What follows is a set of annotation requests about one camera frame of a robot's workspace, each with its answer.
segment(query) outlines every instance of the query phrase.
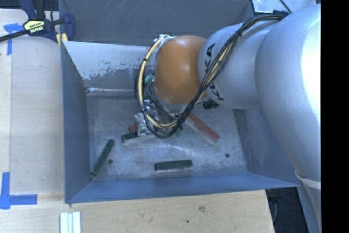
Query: gray bin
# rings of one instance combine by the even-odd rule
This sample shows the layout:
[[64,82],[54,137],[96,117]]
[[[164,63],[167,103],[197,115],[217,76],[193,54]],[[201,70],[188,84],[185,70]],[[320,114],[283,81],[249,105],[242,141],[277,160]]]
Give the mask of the gray bin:
[[[208,38],[252,17],[249,2],[59,0],[59,11],[76,20],[74,41],[61,48],[66,203],[298,186],[261,110],[195,107],[220,136],[217,142],[188,121],[168,139],[121,139],[135,122],[135,75],[153,39],[162,33]],[[154,67],[152,60],[147,73]],[[91,176],[109,139],[115,144],[98,176]],[[155,171],[157,162],[181,159],[191,159],[192,167]]]

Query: blue tape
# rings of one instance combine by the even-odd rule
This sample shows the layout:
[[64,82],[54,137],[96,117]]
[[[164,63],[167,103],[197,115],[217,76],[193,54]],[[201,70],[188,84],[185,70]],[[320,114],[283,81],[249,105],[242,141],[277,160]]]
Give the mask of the blue tape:
[[8,210],[15,205],[36,205],[37,194],[9,195],[10,193],[10,172],[2,174],[0,209]]
[[[17,31],[22,31],[24,30],[23,26],[19,25],[18,23],[12,23],[10,25],[4,25],[4,28],[6,29],[6,31],[11,34],[13,32],[17,32]],[[8,41],[7,44],[7,55],[11,55],[12,53],[12,39],[10,39]]]

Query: dirt spot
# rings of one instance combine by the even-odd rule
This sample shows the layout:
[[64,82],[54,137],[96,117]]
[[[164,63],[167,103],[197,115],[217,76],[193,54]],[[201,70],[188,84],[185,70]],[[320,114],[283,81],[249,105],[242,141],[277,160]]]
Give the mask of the dirt spot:
[[206,207],[205,207],[205,206],[200,206],[200,207],[198,208],[198,210],[199,210],[200,212],[202,212],[202,213],[205,213],[205,212],[206,212]]

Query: clamp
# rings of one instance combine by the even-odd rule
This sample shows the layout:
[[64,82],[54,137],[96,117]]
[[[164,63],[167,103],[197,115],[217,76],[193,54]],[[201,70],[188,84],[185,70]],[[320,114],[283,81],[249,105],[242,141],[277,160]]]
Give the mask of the clamp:
[[44,0],[19,0],[21,9],[26,12],[28,21],[23,24],[23,30],[0,37],[0,42],[22,35],[41,36],[60,44],[61,35],[55,30],[56,25],[65,24],[65,37],[71,41],[75,35],[75,20],[72,14],[64,14],[59,20],[46,19],[43,4]]

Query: bin floor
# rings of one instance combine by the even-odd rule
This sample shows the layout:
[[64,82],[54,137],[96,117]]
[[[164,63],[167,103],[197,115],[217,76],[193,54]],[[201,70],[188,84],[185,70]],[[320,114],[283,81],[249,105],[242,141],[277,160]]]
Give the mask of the bin floor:
[[[160,139],[154,135],[123,143],[121,136],[135,123],[138,106],[132,97],[88,96],[88,121],[91,170],[109,139],[115,144],[93,181],[132,180],[156,177],[183,177],[246,172],[241,142],[233,112],[221,106],[205,110],[198,105],[192,111],[219,138],[216,142],[183,124],[179,135]],[[154,164],[191,159],[193,166],[155,171]]]

